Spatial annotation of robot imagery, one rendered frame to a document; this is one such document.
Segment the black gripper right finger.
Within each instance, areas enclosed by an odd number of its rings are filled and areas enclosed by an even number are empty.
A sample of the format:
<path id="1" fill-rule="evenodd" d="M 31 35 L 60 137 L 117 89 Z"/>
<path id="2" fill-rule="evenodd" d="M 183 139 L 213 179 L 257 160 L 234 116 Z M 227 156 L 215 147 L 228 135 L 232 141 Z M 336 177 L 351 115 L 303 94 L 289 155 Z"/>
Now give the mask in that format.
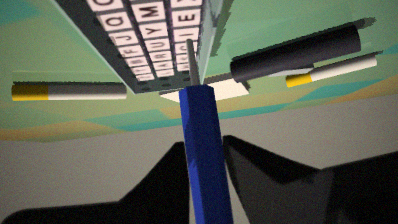
<path id="1" fill-rule="evenodd" d="M 232 135 L 222 141 L 250 224 L 336 224 L 347 202 L 398 188 L 398 151 L 320 170 Z"/>

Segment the keyboard with white letter keys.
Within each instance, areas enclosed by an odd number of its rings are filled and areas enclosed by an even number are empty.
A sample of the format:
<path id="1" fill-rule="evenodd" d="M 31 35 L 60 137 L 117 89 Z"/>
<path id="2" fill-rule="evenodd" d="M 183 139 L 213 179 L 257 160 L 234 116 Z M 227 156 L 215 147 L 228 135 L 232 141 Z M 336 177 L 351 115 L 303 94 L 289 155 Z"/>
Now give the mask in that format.
<path id="1" fill-rule="evenodd" d="M 133 95 L 204 83 L 224 0 L 49 0 Z"/>

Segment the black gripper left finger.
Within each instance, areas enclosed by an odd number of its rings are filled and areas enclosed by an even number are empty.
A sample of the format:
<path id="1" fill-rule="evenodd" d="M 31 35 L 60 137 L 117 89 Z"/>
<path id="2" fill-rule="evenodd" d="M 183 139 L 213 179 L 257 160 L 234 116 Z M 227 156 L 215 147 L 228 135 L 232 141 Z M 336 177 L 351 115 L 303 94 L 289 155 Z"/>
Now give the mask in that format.
<path id="1" fill-rule="evenodd" d="M 176 142 L 117 202 L 22 209 L 1 224 L 189 224 L 184 142 Z"/>

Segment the blue stylus with grey tip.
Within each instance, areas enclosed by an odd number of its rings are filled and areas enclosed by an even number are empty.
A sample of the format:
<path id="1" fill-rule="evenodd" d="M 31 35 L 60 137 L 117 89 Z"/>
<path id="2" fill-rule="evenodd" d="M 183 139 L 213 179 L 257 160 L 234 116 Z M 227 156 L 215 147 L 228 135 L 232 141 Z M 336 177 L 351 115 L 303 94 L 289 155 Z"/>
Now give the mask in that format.
<path id="1" fill-rule="evenodd" d="M 185 40 L 191 86 L 178 92 L 196 224 L 234 224 L 214 87 L 199 85 L 193 40 Z"/>

